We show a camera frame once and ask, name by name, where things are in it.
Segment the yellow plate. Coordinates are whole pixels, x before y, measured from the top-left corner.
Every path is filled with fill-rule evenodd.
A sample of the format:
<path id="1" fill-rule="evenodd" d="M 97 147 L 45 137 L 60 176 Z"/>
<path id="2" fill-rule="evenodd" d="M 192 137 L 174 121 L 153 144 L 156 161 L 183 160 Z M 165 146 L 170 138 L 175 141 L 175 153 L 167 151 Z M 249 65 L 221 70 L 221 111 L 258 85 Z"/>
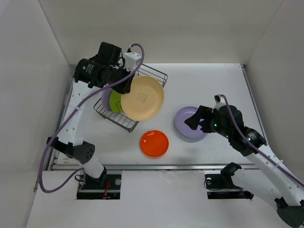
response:
<path id="1" fill-rule="evenodd" d="M 135 121 L 153 118 L 161 110 L 163 102 L 163 87 L 151 76 L 136 77 L 132 80 L 130 93 L 121 95 L 124 113 Z"/>

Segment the orange plate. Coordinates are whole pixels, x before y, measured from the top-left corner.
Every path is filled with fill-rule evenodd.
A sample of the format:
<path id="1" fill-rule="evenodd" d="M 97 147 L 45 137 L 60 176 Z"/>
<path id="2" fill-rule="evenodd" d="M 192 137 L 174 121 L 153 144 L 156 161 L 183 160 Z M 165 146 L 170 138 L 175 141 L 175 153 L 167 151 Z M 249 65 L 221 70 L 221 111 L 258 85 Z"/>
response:
<path id="1" fill-rule="evenodd" d="M 165 133 L 151 130 L 144 133 L 140 139 L 142 153 L 150 158 L 163 156 L 169 148 L 169 139 Z"/>

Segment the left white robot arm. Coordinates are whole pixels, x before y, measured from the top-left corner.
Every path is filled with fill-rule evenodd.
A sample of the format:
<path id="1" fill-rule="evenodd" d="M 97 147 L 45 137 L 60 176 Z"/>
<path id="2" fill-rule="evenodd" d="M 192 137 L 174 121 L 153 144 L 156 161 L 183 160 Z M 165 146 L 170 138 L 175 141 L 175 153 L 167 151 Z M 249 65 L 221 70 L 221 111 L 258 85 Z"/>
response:
<path id="1" fill-rule="evenodd" d="M 72 93 L 61 126 L 47 140 L 45 151 L 53 148 L 78 161 L 84 179 L 95 188 L 106 184 L 106 168 L 95 156 L 95 146 L 84 140 L 84 129 L 93 109 L 92 97 L 112 88 L 120 94 L 131 90 L 131 81 L 144 60 L 130 48 L 123 52 L 120 47 L 102 42 L 98 53 L 81 59 L 73 76 Z"/>

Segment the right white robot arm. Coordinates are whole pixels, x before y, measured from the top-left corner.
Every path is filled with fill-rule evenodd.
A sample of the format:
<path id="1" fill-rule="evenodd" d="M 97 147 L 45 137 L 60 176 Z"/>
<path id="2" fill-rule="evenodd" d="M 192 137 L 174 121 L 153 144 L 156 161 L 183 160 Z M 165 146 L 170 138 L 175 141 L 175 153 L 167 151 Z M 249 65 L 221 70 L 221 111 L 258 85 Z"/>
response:
<path id="1" fill-rule="evenodd" d="M 221 189 L 243 188 L 272 206 L 290 227 L 303 225 L 304 184 L 276 157 L 259 132 L 244 125 L 242 113 L 235 106 L 222 102 L 213 108 L 200 106 L 184 122 L 192 130 L 200 126 L 204 133 L 222 135 L 264 175 L 255 178 L 241 165 L 231 162 L 220 171 Z"/>

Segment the green plate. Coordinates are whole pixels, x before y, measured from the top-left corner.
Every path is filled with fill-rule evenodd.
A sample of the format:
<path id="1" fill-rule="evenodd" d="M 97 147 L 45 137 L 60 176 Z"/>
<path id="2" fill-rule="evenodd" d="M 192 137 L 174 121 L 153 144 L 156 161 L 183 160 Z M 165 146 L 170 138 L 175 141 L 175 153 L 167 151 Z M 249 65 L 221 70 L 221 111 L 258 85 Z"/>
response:
<path id="1" fill-rule="evenodd" d="M 109 105 L 114 113 L 121 113 L 123 111 L 121 106 L 121 94 L 113 91 L 110 95 Z"/>

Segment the rear purple plate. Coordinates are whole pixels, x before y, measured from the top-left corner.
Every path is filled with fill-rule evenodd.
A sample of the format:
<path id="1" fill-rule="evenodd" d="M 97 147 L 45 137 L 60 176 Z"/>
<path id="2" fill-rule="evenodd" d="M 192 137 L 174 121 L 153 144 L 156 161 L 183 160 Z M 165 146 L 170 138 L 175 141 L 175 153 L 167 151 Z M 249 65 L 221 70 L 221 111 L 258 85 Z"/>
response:
<path id="1" fill-rule="evenodd" d="M 104 109 L 107 111 L 111 111 L 110 96 L 111 96 L 112 92 L 113 92 L 112 88 L 108 88 L 102 92 L 102 97 L 101 97 L 102 105 L 103 105 Z"/>

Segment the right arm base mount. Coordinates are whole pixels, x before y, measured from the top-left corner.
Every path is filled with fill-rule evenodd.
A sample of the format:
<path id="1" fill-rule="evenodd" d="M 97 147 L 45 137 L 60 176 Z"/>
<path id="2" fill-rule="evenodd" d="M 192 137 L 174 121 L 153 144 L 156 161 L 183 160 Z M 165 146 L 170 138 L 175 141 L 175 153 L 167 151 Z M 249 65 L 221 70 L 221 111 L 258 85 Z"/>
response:
<path id="1" fill-rule="evenodd" d="M 205 174 L 204 187 L 209 200 L 250 200 L 254 197 L 251 192 L 226 181 L 219 173 Z"/>

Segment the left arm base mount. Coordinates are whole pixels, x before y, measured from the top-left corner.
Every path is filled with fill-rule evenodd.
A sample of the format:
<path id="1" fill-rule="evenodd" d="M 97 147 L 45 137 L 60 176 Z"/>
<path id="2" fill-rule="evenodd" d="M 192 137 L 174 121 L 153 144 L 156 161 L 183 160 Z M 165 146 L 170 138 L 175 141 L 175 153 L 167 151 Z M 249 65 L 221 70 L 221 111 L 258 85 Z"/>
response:
<path id="1" fill-rule="evenodd" d="M 78 182 L 76 198 L 79 200 L 119 200 L 121 193 L 122 173 L 109 173 L 103 186 L 90 180 L 84 175 L 77 174 L 75 180 Z"/>

